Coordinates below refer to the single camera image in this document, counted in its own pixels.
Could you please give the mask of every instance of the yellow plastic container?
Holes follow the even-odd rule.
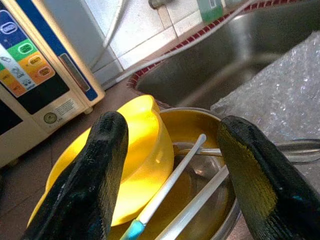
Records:
[[[134,98],[121,108],[128,124],[129,145],[111,226],[130,221],[159,190],[173,170],[174,151],[169,133],[151,95]],[[62,153],[47,179],[45,192],[29,219],[38,211],[60,173],[84,147],[90,128]]]

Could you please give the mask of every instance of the bubble wrap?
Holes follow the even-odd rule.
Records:
[[[314,32],[211,106],[219,118],[243,117],[273,141],[320,138],[320,32]]]

